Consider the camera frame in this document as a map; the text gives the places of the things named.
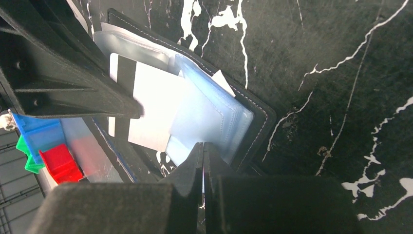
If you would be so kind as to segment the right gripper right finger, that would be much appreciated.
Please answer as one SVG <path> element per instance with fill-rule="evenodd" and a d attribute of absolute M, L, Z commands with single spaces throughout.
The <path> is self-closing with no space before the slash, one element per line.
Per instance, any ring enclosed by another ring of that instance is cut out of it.
<path fill-rule="evenodd" d="M 203 144 L 209 234 L 359 234 L 344 188 L 318 176 L 245 176 Z"/>

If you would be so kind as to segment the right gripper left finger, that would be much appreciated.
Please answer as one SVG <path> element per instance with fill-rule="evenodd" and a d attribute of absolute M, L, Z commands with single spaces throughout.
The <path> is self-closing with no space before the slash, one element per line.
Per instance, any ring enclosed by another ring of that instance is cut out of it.
<path fill-rule="evenodd" d="M 43 201 L 30 234 L 194 234 L 204 144 L 156 183 L 65 183 Z"/>

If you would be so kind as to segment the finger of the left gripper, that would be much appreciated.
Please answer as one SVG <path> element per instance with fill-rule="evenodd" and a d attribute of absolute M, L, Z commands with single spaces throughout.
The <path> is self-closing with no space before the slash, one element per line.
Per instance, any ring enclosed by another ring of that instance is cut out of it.
<path fill-rule="evenodd" d="M 0 3 L 0 108 L 37 118 L 139 118 L 65 0 Z"/>

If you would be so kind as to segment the white credit card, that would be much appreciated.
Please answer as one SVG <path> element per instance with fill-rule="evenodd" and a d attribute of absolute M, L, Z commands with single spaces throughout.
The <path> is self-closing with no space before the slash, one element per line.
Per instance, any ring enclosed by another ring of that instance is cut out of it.
<path fill-rule="evenodd" d="M 164 152 L 173 120 L 188 92 L 187 82 L 182 77 L 116 53 L 110 55 L 110 77 L 132 92 L 144 113 L 140 118 L 109 117 L 109 135 Z"/>

